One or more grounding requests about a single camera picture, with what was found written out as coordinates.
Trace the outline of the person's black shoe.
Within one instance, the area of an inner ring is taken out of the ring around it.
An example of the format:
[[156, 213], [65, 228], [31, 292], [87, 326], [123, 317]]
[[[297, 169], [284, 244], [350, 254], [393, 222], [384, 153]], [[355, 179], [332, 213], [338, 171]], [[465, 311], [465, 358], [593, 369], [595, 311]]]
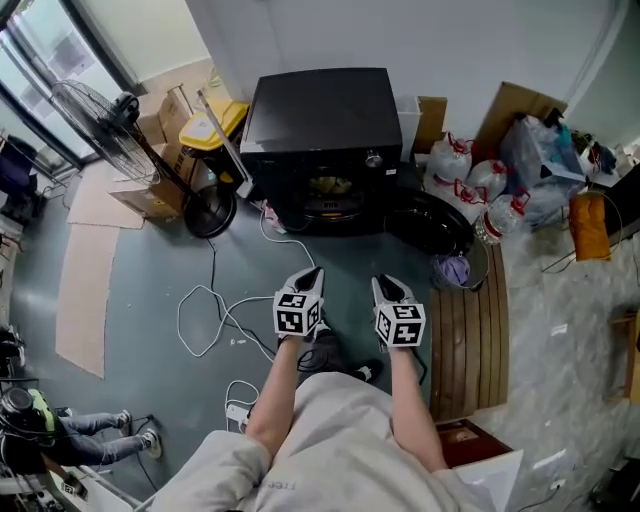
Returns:
[[356, 363], [350, 370], [349, 374], [365, 383], [373, 383], [378, 379], [384, 369], [384, 364], [378, 359], [368, 359], [360, 363]]
[[320, 335], [330, 334], [331, 332], [332, 328], [329, 324], [325, 320], [320, 320], [304, 337], [304, 341], [311, 344], [314, 343]]

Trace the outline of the purple cloth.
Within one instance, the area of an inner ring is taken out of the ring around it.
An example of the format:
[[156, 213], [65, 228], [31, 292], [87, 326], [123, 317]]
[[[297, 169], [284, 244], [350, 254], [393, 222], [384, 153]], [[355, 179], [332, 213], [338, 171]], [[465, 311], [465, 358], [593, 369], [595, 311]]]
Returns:
[[440, 272], [449, 282], [458, 286], [466, 285], [471, 267], [465, 256], [438, 256], [436, 261]]

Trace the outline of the white board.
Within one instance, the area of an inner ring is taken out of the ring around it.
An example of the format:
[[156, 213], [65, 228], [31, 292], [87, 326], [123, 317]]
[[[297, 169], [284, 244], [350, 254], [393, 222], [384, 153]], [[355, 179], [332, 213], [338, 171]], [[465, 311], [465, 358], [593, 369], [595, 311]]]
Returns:
[[524, 451], [510, 451], [482, 461], [454, 468], [458, 476], [469, 485], [484, 487], [497, 512], [505, 512]]

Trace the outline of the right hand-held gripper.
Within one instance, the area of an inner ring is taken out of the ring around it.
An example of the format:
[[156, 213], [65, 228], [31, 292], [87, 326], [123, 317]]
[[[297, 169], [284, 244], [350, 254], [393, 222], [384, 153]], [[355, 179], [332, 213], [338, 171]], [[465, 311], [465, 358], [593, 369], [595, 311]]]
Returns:
[[375, 308], [375, 331], [385, 347], [418, 347], [426, 326], [422, 304], [414, 303], [413, 291], [388, 274], [371, 279]]

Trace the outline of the big brown cardboard panel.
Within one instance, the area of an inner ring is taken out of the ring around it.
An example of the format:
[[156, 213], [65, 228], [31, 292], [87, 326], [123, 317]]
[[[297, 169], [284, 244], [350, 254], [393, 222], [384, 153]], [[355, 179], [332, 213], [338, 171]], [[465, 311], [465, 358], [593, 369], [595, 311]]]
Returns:
[[518, 116], [531, 115], [543, 119], [554, 108], [564, 113], [567, 107], [566, 102], [543, 93], [502, 82], [475, 136], [473, 163], [498, 154], [501, 141]]

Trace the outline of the metal mesh waste basket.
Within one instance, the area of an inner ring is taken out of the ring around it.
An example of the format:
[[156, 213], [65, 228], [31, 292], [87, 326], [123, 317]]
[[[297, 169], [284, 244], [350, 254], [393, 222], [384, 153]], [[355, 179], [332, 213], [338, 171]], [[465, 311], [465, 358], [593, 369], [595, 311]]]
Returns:
[[453, 256], [465, 256], [470, 264], [471, 273], [466, 285], [458, 286], [449, 282], [440, 272], [436, 261], [438, 256], [435, 256], [431, 261], [430, 280], [432, 286], [441, 291], [478, 291], [489, 273], [487, 247], [475, 237], [470, 249], [465, 254]]

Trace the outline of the brown wooden box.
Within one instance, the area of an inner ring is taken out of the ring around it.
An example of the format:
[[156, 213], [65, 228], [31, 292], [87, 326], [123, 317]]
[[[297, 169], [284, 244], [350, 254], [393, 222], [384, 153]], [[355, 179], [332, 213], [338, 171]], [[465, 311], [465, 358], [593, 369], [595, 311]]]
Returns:
[[467, 419], [439, 424], [436, 429], [444, 460], [450, 468], [481, 462], [513, 451]]

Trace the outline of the orange bag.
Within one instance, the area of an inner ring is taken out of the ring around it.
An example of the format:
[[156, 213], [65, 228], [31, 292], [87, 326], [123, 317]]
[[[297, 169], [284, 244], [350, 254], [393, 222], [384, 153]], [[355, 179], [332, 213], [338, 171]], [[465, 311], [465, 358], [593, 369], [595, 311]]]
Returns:
[[575, 196], [569, 203], [569, 225], [577, 261], [611, 258], [601, 195]]

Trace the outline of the person's left black shoe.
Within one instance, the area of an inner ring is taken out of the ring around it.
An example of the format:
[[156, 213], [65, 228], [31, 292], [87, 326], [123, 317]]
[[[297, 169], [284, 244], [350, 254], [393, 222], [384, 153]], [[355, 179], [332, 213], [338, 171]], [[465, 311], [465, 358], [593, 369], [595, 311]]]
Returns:
[[320, 320], [304, 337], [304, 341], [311, 344], [314, 343], [320, 335], [330, 334], [331, 332], [332, 328], [329, 324], [325, 320]]

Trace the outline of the white pole tool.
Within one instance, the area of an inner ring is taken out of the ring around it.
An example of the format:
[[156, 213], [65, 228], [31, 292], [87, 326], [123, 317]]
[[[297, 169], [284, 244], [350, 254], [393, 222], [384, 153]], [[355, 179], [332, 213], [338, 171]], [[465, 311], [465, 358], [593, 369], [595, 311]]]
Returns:
[[204, 95], [204, 92], [202, 89], [199, 89], [197, 91], [197, 95], [199, 97], [199, 100], [201, 101], [206, 115], [209, 119], [209, 121], [213, 124], [217, 134], [219, 135], [220, 139], [222, 140], [225, 148], [227, 149], [227, 152], [229, 154], [229, 156], [231, 157], [231, 159], [233, 160], [237, 170], [239, 171], [239, 173], [242, 176], [242, 183], [238, 186], [236, 192], [238, 194], [239, 197], [243, 198], [243, 199], [247, 199], [249, 197], [249, 195], [251, 194], [253, 187], [254, 187], [254, 183], [253, 180], [250, 176], [250, 174], [248, 173], [247, 169], [245, 168], [244, 164], [242, 163], [241, 157], [239, 152], [237, 151], [235, 145], [229, 140], [229, 138], [227, 137], [226, 133], [224, 132], [222, 126], [220, 125], [214, 111], [211, 109], [208, 100], [206, 98], [206, 96]]

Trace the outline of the flat beige cardboard sheet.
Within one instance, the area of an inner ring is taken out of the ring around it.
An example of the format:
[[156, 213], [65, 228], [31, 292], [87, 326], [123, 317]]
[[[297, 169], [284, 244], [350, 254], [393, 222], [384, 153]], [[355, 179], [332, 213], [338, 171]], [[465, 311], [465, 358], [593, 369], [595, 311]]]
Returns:
[[73, 224], [63, 261], [56, 315], [56, 353], [104, 377], [105, 325], [120, 229]]
[[118, 172], [104, 161], [86, 167], [82, 172], [67, 222], [94, 226], [139, 230], [144, 220], [136, 212], [109, 194]]

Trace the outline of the person's right black shoe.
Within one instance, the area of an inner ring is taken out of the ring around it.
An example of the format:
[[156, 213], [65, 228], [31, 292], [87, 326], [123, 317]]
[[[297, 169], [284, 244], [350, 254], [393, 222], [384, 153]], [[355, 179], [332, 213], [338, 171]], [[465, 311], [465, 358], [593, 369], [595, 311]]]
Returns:
[[378, 379], [384, 369], [384, 364], [378, 359], [368, 359], [360, 363], [356, 363], [350, 370], [349, 374], [365, 383], [373, 383]]

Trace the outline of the black washing machine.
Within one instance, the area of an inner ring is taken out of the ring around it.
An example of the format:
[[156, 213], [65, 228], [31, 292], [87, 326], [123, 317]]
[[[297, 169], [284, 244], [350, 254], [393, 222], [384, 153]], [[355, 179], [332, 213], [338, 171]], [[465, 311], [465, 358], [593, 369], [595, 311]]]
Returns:
[[[396, 188], [402, 136], [384, 68], [335, 68], [263, 76], [240, 156], [290, 233], [358, 236], [381, 231]], [[351, 180], [322, 195], [309, 180]]]

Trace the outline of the small brown cardboard sheet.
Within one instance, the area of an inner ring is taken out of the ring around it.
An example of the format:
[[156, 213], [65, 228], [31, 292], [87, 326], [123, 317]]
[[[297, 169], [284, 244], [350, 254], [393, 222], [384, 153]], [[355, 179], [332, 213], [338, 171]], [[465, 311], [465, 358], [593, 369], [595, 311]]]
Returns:
[[414, 152], [427, 154], [441, 140], [448, 100], [446, 97], [418, 97], [420, 120], [414, 141]]

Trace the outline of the dark blue chair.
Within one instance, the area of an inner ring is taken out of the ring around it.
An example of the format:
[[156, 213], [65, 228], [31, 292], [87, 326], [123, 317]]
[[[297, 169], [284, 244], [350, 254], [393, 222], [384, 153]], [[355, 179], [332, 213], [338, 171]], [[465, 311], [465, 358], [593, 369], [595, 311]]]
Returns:
[[8, 135], [0, 149], [0, 190], [13, 199], [36, 198], [37, 177], [31, 170], [36, 149], [24, 140]]

